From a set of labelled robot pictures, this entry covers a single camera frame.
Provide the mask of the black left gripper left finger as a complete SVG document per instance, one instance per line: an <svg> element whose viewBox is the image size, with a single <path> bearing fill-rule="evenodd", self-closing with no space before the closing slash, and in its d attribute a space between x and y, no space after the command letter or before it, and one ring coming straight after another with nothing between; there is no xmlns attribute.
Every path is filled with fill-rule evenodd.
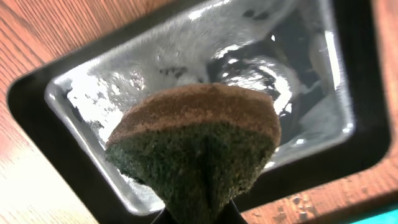
<svg viewBox="0 0 398 224"><path fill-rule="evenodd" d="M163 209L151 224L170 224L170 213Z"/></svg>

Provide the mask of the green yellow sponge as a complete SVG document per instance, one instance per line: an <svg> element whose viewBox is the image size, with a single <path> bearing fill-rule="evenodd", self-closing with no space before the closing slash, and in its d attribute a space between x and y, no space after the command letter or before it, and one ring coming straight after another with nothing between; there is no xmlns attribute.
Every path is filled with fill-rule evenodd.
<svg viewBox="0 0 398 224"><path fill-rule="evenodd" d="M120 173L148 185L178 223L214 223L250 190L281 127L272 98L219 83L160 91L134 105L106 143Z"/></svg>

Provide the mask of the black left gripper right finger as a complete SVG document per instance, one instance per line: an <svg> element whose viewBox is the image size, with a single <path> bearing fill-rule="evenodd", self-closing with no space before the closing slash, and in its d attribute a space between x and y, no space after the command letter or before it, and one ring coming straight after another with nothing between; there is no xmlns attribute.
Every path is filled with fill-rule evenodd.
<svg viewBox="0 0 398 224"><path fill-rule="evenodd" d="M218 215L217 224L248 224L248 223L241 216L234 202L230 200Z"/></svg>

